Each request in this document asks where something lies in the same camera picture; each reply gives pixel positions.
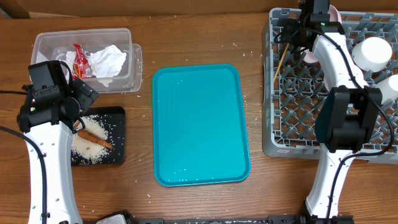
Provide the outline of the wooden chopstick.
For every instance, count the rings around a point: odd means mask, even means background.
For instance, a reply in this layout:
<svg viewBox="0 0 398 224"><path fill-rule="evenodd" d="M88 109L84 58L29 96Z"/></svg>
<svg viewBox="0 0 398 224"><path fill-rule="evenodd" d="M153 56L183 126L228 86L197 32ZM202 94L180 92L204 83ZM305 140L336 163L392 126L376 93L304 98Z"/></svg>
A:
<svg viewBox="0 0 398 224"><path fill-rule="evenodd" d="M284 51L283 51L283 53L282 53L282 56L280 57L279 64L278 64L278 66L277 66L277 70L276 70L276 72L275 72L275 74L274 74L274 82L276 81L276 79L277 79L277 77L278 77L278 75L279 75L281 66L282 66L283 61L284 61L284 59L285 59L286 53L287 53L287 51L288 51L288 49L289 49L289 45L290 45L289 43L286 43L285 49L284 49Z"/></svg>

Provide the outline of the pink round plate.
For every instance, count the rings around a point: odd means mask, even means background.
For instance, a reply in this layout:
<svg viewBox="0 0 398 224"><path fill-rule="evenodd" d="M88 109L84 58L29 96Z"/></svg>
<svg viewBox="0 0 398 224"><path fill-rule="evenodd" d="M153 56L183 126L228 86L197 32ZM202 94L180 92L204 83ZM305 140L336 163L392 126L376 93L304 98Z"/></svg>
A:
<svg viewBox="0 0 398 224"><path fill-rule="evenodd" d="M339 23L342 22L341 14L336 9L336 7L331 4L329 6L328 14L330 15L330 22L339 22ZM314 56L313 52L311 52L309 49L307 49L305 51L304 62L308 63L308 64L313 64L313 63L318 63L318 60Z"/></svg>

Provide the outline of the red snack wrapper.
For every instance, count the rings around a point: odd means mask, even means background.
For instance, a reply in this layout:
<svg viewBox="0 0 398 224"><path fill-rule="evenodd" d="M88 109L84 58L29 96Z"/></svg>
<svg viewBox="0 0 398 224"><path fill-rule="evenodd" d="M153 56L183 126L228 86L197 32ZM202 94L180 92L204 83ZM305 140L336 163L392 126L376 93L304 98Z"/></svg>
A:
<svg viewBox="0 0 398 224"><path fill-rule="evenodd" d="M75 59L72 66L73 79L91 78L93 73L81 45L73 44L73 46L75 48Z"/></svg>

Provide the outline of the brown walnut food scrap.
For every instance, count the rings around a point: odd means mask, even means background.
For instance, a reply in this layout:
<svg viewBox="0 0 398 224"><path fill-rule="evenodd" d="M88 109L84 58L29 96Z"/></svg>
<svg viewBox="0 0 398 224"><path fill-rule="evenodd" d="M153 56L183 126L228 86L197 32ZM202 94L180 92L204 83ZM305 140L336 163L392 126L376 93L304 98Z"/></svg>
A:
<svg viewBox="0 0 398 224"><path fill-rule="evenodd" d="M80 121L76 120L75 123L73 124L73 129L76 129L80 125Z"/></svg>

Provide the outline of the orange carrot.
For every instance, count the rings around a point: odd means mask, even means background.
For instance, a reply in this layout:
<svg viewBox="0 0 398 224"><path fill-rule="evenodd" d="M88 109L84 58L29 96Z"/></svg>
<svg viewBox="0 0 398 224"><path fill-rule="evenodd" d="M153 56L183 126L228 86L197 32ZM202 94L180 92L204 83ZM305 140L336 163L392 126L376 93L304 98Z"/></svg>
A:
<svg viewBox="0 0 398 224"><path fill-rule="evenodd" d="M114 149L114 147L109 142L105 141L104 139L99 138L98 136L92 134L91 132L89 132L85 129L80 129L77 132L77 135L89 142L98 144L98 145L103 146L108 149Z"/></svg>

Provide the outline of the white napkin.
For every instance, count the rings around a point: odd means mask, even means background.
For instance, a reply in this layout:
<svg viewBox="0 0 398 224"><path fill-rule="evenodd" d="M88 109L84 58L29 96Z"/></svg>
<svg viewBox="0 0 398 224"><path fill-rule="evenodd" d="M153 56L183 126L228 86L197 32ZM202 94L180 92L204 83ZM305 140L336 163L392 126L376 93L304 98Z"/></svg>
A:
<svg viewBox="0 0 398 224"><path fill-rule="evenodd" d="M127 56L126 53L121 52L115 45L107 46L95 53L85 53L85 55L93 73L91 78L99 78L99 82L105 87L109 87L109 84L112 82L111 78L119 75ZM71 71L73 70L74 59L75 51L68 51L64 62L69 66Z"/></svg>

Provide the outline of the white cup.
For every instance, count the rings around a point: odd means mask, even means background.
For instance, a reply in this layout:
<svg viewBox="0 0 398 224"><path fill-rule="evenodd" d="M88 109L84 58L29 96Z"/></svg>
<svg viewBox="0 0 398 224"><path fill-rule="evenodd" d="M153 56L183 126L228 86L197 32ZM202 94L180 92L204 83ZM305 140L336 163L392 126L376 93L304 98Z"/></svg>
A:
<svg viewBox="0 0 398 224"><path fill-rule="evenodd" d="M369 37L354 46L352 55L360 69L380 72L390 61L392 48L380 37Z"/></svg>
<svg viewBox="0 0 398 224"><path fill-rule="evenodd" d="M382 93L381 104L384 105L398 98L398 75L392 75L389 78L376 84L376 88Z"/></svg>

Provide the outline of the pink bowl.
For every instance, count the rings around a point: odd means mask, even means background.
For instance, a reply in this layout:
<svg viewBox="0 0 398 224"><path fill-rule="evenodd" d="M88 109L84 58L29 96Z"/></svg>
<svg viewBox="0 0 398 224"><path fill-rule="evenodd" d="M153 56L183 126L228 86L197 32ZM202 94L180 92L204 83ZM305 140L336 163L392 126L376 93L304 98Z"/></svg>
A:
<svg viewBox="0 0 398 224"><path fill-rule="evenodd" d="M328 83L327 83L327 80L326 80L326 77L325 77L325 76L323 77L323 83L324 83L324 86L325 86L327 92L329 92L329 91L330 91L330 88L329 88L329 86L328 86Z"/></svg>

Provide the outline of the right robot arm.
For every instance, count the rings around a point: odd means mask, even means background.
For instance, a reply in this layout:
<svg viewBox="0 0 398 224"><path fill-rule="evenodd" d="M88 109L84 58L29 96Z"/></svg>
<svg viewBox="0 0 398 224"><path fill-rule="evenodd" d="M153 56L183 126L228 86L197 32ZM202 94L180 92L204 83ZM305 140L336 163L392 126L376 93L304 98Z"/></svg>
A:
<svg viewBox="0 0 398 224"><path fill-rule="evenodd" d="M370 87L356 68L346 46L344 28L332 21L329 1L304 1L298 18L284 21L274 42L310 50L320 62L329 94L315 121L320 160L310 194L296 223L353 223L338 214L338 201L346 175L361 148L369 142L382 110L383 92Z"/></svg>

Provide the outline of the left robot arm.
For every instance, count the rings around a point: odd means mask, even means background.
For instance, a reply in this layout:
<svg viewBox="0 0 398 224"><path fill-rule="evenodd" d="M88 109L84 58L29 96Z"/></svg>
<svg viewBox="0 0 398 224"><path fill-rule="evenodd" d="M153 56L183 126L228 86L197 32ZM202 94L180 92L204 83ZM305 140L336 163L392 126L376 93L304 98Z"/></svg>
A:
<svg viewBox="0 0 398 224"><path fill-rule="evenodd" d="M30 165L29 223L81 223L73 190L73 124L99 97L65 62L29 65L31 85L17 116Z"/></svg>

